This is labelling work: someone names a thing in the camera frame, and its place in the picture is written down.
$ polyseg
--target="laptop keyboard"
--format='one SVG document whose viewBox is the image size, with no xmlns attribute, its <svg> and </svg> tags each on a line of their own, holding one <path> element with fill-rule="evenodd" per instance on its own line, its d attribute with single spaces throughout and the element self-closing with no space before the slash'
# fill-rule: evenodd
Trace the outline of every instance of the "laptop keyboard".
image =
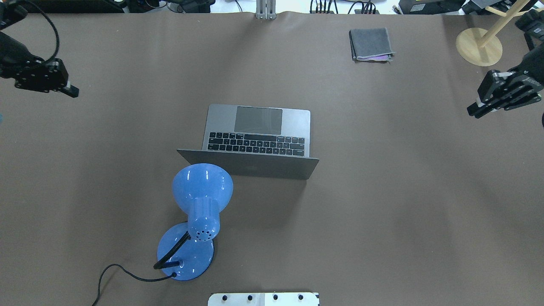
<svg viewBox="0 0 544 306">
<path fill-rule="evenodd" d="M 208 150 L 304 156 L 304 138 L 211 132 Z"/>
</svg>

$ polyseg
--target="laptop lid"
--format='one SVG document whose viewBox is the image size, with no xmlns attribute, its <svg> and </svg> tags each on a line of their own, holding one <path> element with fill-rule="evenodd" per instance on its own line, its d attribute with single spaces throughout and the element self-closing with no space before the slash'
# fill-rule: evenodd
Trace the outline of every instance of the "laptop lid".
<svg viewBox="0 0 544 306">
<path fill-rule="evenodd" d="M 210 163 L 220 166 L 231 175 L 267 178 L 307 180 L 319 162 L 317 158 L 307 157 L 184 149 L 177 151 L 190 164 Z"/>
</svg>

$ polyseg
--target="lamp shade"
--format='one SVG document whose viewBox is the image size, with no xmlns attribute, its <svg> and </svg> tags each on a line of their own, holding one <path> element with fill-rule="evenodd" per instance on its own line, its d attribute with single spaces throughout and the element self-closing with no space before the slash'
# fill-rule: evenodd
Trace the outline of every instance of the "lamp shade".
<svg viewBox="0 0 544 306">
<path fill-rule="evenodd" d="M 197 241 L 215 238 L 220 229 L 219 213 L 232 196 L 230 175 L 213 164 L 193 164 L 174 177 L 172 192 L 188 215 L 189 235 Z"/>
</svg>

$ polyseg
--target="wooden stand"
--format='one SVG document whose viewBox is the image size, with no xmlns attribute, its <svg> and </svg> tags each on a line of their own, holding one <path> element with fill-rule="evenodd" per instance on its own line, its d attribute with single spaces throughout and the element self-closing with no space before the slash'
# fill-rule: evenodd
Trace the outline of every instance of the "wooden stand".
<svg viewBox="0 0 544 306">
<path fill-rule="evenodd" d="M 503 46 L 495 36 L 512 20 L 529 0 L 518 0 L 489 31 L 470 28 L 461 32 L 455 40 L 459 54 L 469 63 L 477 66 L 491 66 L 503 55 Z"/>
</svg>

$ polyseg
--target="white metal plate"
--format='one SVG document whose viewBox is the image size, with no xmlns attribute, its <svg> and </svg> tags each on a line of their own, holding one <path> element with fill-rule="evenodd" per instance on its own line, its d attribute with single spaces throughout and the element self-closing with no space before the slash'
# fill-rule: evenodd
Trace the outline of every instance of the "white metal plate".
<svg viewBox="0 0 544 306">
<path fill-rule="evenodd" d="M 208 306 L 319 306 L 319 293 L 215 293 L 209 297 Z"/>
</svg>

